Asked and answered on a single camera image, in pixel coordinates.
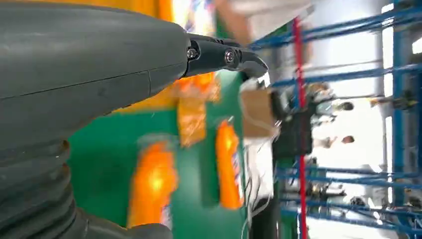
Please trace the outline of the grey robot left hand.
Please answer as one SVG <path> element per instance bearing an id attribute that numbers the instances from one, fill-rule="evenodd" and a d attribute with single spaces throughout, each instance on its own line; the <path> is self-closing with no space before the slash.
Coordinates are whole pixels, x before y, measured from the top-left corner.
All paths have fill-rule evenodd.
<path id="1" fill-rule="evenodd" d="M 170 239 L 162 224 L 125 229 L 79 209 L 67 138 L 180 78 L 222 69 L 259 78 L 268 67 L 232 40 L 138 12 L 2 1 L 1 238 Z"/>

